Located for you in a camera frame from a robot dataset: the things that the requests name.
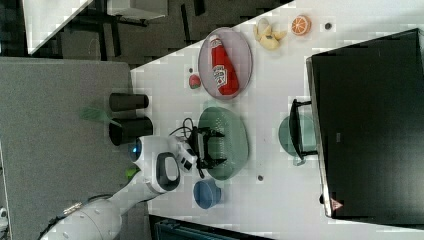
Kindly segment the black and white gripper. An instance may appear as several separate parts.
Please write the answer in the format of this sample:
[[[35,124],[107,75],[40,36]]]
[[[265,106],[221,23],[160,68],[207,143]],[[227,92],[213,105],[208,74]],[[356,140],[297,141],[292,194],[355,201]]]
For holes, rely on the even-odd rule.
[[[183,172],[190,172],[193,168],[199,171],[215,168],[226,161],[226,158],[207,161],[208,135],[205,128],[195,127],[188,138],[177,136],[176,132],[177,130],[171,132],[169,137],[172,139],[172,143],[177,145],[176,160]],[[225,137],[224,134],[213,129],[209,130],[209,135],[211,137]]]

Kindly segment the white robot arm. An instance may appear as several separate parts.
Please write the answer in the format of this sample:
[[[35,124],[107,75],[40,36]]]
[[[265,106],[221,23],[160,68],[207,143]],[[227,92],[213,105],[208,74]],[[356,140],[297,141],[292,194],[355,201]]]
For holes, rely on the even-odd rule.
[[[76,204],[52,220],[37,240],[114,240],[122,228],[122,216],[134,205],[175,190],[180,172],[202,169],[209,159],[208,141],[224,133],[208,127],[194,128],[190,137],[143,136],[137,139],[139,171],[112,196]]]

